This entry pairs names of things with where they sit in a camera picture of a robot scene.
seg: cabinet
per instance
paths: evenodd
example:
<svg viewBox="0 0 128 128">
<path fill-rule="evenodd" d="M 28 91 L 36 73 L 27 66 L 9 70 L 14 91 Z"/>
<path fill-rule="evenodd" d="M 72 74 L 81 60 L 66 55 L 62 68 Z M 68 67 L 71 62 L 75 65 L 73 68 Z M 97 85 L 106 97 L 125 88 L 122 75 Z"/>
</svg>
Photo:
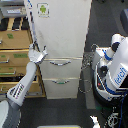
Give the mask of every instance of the cabinet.
<svg viewBox="0 0 128 128">
<path fill-rule="evenodd" d="M 24 0 L 31 30 L 32 12 L 48 99 L 76 98 L 92 0 Z"/>
<path fill-rule="evenodd" d="M 0 100 L 26 74 L 26 66 L 30 61 L 28 58 L 29 45 L 32 43 L 30 30 L 21 30 L 23 23 L 21 18 L 19 30 L 12 31 L 14 19 L 9 18 L 7 30 L 0 31 Z M 27 97 L 45 97 L 38 66 Z"/>
</svg>

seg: drawer handle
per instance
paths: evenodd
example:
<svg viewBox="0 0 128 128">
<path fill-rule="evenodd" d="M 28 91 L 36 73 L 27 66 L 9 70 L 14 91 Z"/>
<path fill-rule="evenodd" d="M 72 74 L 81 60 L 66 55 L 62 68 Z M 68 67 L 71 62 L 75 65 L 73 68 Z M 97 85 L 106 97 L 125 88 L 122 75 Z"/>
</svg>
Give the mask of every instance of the drawer handle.
<svg viewBox="0 0 128 128">
<path fill-rule="evenodd" d="M 56 81 L 52 81 L 52 82 L 54 82 L 54 83 L 56 83 L 56 84 L 66 84 L 66 83 L 68 83 L 69 82 L 69 80 L 65 80 L 65 81 L 60 81 L 60 80 L 56 80 Z"/>
<path fill-rule="evenodd" d="M 57 65 L 57 66 L 64 66 L 64 65 L 66 65 L 66 64 L 71 63 L 71 61 L 64 62 L 63 64 L 58 64 L 58 63 L 56 63 L 56 62 L 54 62 L 54 61 L 50 61 L 50 63 L 51 63 L 51 64 L 54 64 L 54 65 Z"/>
<path fill-rule="evenodd" d="M 8 91 L 8 90 L 3 90 L 3 88 L 4 88 L 4 86 L 1 87 L 1 89 L 0 89 L 1 92 L 7 92 Z"/>
<path fill-rule="evenodd" d="M 0 64 L 2 63 L 8 63 L 9 62 L 9 59 L 7 59 L 7 61 L 0 61 Z"/>
<path fill-rule="evenodd" d="M 16 74 L 16 71 L 14 72 L 8 72 L 8 73 L 0 73 L 0 75 L 15 75 Z"/>
</svg>

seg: label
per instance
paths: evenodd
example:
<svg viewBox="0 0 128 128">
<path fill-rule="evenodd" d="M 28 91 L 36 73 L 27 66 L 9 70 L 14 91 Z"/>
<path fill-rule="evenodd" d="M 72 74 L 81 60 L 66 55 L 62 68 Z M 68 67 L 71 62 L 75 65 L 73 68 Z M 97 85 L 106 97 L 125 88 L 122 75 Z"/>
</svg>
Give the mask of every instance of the label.
<svg viewBox="0 0 128 128">
<path fill-rule="evenodd" d="M 26 53 L 21 54 L 13 54 L 14 58 L 28 58 L 28 55 Z"/>
<path fill-rule="evenodd" d="M 5 55 L 1 55 L 1 58 L 6 58 L 6 56 Z"/>
<path fill-rule="evenodd" d="M 10 70 L 13 69 L 13 68 L 9 68 Z"/>
<path fill-rule="evenodd" d="M 117 86 L 117 88 L 121 86 L 127 74 L 128 74 L 128 71 L 126 70 L 126 68 L 122 64 L 120 64 L 113 77 L 113 81 Z"/>
<path fill-rule="evenodd" d="M 20 9 L 7 10 L 9 14 L 20 14 Z"/>
<path fill-rule="evenodd" d="M 13 39 L 13 35 L 12 34 L 7 34 L 9 39 Z"/>
<path fill-rule="evenodd" d="M 49 5 L 42 3 L 37 5 L 39 17 L 49 17 Z"/>
</svg>

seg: white cabinet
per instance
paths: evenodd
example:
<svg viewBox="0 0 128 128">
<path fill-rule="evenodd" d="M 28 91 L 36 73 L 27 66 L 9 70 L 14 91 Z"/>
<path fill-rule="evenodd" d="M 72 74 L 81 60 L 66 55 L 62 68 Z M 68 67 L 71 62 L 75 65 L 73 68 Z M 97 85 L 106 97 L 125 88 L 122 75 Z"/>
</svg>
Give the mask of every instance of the white cabinet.
<svg viewBox="0 0 128 128">
<path fill-rule="evenodd" d="M 30 11 L 33 14 L 39 48 L 43 51 L 46 45 L 48 50 L 40 69 L 49 99 L 77 97 L 91 1 L 30 0 L 28 3 L 24 0 L 31 29 Z M 73 83 L 65 83 L 65 86 L 50 81 L 68 78 Z"/>
</svg>

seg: robot logo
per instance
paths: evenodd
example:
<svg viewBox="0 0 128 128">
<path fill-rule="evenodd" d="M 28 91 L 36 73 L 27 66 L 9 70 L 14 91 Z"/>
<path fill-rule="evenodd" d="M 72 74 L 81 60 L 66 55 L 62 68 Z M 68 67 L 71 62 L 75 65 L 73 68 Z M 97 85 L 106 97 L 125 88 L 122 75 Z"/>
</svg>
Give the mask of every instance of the robot logo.
<svg viewBox="0 0 128 128">
<path fill-rule="evenodd" d="M 120 85 L 125 77 L 125 74 L 126 74 L 126 70 L 124 68 L 120 68 L 120 71 L 119 73 L 117 74 L 117 77 L 114 79 L 115 82 Z"/>
</svg>

